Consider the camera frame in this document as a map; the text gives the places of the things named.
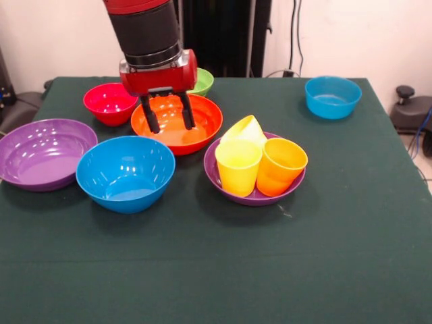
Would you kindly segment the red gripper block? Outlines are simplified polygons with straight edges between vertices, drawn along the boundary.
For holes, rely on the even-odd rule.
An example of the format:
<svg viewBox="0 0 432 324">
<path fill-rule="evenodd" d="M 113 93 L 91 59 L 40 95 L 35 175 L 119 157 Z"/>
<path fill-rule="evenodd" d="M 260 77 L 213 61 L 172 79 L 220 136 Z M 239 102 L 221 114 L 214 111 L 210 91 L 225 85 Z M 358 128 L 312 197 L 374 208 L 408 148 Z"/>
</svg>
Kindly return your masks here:
<svg viewBox="0 0 432 324">
<path fill-rule="evenodd" d="M 192 49 L 184 49 L 175 60 L 151 69 L 132 67 L 125 59 L 119 63 L 121 82 L 130 95 L 140 97 L 146 122 L 153 134 L 158 134 L 160 127 L 147 95 L 159 88 L 170 88 L 173 92 L 178 92 L 185 128 L 191 130 L 195 127 L 190 100 L 185 91 L 195 87 L 197 70 L 196 55 Z"/>
</svg>

